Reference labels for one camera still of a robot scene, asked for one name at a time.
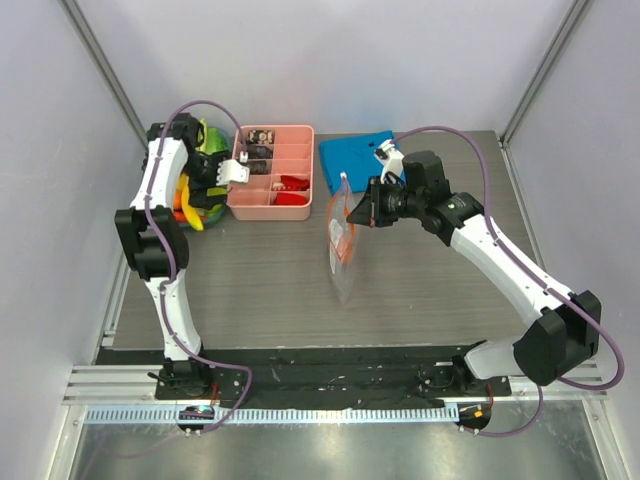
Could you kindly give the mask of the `clear zip top bag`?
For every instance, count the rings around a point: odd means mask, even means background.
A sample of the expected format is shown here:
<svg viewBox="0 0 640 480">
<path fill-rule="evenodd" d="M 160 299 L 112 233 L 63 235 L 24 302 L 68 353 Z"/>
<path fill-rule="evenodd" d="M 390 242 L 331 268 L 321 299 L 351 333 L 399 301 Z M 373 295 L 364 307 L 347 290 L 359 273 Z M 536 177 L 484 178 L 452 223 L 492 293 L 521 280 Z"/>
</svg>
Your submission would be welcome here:
<svg viewBox="0 0 640 480">
<path fill-rule="evenodd" d="M 329 277 L 336 296 L 342 304 L 349 299 L 355 281 L 356 229 L 347 221 L 354 207 L 354 197 L 348 176 L 345 172 L 341 172 L 340 186 L 327 208 L 326 233 Z"/>
</svg>

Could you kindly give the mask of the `small orange fruit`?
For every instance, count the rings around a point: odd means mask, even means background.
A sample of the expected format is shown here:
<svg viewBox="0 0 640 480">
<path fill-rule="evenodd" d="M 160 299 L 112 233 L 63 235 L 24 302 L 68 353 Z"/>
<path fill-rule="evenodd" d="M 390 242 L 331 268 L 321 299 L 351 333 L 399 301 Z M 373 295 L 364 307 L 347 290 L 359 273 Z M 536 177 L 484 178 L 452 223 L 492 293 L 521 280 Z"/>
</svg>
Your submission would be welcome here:
<svg viewBox="0 0 640 480">
<path fill-rule="evenodd" d="M 353 239 L 342 235 L 334 245 L 337 259 L 343 264 L 349 264 L 353 256 Z"/>
</svg>

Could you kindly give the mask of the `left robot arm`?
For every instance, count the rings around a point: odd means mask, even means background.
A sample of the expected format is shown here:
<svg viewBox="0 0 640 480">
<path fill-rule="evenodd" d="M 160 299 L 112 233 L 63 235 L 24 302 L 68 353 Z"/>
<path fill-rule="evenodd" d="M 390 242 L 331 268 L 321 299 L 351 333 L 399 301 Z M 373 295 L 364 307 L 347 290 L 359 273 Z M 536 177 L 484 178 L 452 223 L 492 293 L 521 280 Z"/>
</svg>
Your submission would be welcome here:
<svg viewBox="0 0 640 480">
<path fill-rule="evenodd" d="M 116 211 L 114 223 L 127 264 L 145 284 L 161 326 L 163 363 L 153 376 L 158 389 L 200 399 L 211 391 L 213 375 L 186 293 L 190 251 L 174 204 L 193 208 L 195 215 L 224 204 L 220 168 L 230 153 L 205 152 L 208 129 L 186 112 L 153 124 L 147 140 L 139 190 L 127 208 Z"/>
</svg>

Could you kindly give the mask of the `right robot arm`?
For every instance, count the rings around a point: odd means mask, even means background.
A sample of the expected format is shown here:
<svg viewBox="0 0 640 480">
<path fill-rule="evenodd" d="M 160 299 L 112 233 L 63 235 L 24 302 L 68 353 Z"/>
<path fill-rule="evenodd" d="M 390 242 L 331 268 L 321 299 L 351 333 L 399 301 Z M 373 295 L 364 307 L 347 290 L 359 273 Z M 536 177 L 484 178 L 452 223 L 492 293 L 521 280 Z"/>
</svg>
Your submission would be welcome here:
<svg viewBox="0 0 640 480">
<path fill-rule="evenodd" d="M 472 395 L 488 379 L 512 375 L 547 386 L 597 353 L 598 332 L 575 311 L 583 307 L 598 317 L 601 303 L 594 294 L 576 294 L 555 280 L 546 287 L 537 284 L 546 274 L 498 235 L 479 201 L 466 192 L 452 192 L 434 152 L 412 153 L 403 158 L 402 168 L 401 176 L 388 172 L 372 177 L 348 222 L 383 228 L 401 218 L 419 220 L 425 231 L 474 264 L 527 327 L 519 338 L 481 341 L 468 350 L 451 371 L 457 391 Z"/>
</svg>

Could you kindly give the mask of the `yellow banana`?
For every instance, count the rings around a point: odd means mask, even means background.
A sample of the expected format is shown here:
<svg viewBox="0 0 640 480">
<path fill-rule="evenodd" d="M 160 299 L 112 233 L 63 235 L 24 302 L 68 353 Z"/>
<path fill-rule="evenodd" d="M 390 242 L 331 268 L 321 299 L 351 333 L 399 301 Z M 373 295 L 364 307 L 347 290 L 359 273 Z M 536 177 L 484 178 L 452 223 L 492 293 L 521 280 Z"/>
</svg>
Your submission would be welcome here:
<svg viewBox="0 0 640 480">
<path fill-rule="evenodd" d="M 203 221 L 198 214 L 198 211 L 190 205 L 190 190 L 189 190 L 189 178 L 186 174 L 182 174 L 179 179 L 179 187 L 181 193 L 181 210 L 186 219 L 186 222 L 198 232 L 204 230 Z"/>
</svg>

